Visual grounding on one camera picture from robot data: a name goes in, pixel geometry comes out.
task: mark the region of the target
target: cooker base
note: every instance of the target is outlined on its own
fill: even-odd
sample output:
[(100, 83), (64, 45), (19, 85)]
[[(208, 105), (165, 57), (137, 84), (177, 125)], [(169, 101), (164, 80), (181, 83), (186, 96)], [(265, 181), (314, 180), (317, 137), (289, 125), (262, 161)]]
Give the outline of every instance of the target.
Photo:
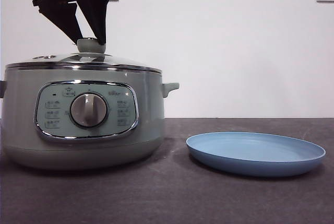
[(6, 155), (23, 166), (48, 170), (84, 170), (130, 163), (153, 153), (163, 138), (128, 146), (83, 150), (31, 150), (4, 145)]

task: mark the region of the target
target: blue plate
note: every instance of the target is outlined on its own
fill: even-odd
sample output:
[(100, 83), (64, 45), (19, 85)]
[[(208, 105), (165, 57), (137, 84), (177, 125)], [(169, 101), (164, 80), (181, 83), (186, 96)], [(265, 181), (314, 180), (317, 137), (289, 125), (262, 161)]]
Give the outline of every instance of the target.
[(207, 133), (187, 139), (200, 162), (226, 172), (266, 177), (292, 176), (318, 166), (326, 151), (301, 139), (259, 133)]

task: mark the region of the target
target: control panel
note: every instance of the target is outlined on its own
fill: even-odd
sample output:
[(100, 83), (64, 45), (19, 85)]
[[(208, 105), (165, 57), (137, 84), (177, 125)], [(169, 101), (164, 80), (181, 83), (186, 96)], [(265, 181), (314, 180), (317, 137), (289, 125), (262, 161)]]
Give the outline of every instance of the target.
[(39, 94), (35, 122), (45, 134), (93, 138), (121, 134), (136, 126), (133, 89), (102, 81), (65, 81), (45, 86)]

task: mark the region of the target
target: white wall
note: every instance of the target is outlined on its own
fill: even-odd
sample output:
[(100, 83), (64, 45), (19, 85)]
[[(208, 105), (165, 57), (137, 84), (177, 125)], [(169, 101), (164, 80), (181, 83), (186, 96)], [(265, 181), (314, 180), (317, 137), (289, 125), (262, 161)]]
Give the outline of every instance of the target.
[[(76, 50), (31, 1), (2, 0), (3, 67)], [(333, 18), (315, 0), (120, 0), (107, 52), (180, 82), (167, 117), (332, 117)]]

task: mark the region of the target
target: electric cooker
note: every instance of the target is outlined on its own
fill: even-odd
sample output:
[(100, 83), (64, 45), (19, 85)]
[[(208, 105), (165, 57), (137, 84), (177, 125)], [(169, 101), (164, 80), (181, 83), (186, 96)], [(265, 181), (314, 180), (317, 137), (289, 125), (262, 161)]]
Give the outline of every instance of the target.
[(83, 52), (6, 66), (1, 141), (17, 163), (114, 166), (162, 143), (163, 98), (179, 84), (163, 84), (159, 69), (102, 53), (95, 39), (79, 40), (78, 48)]

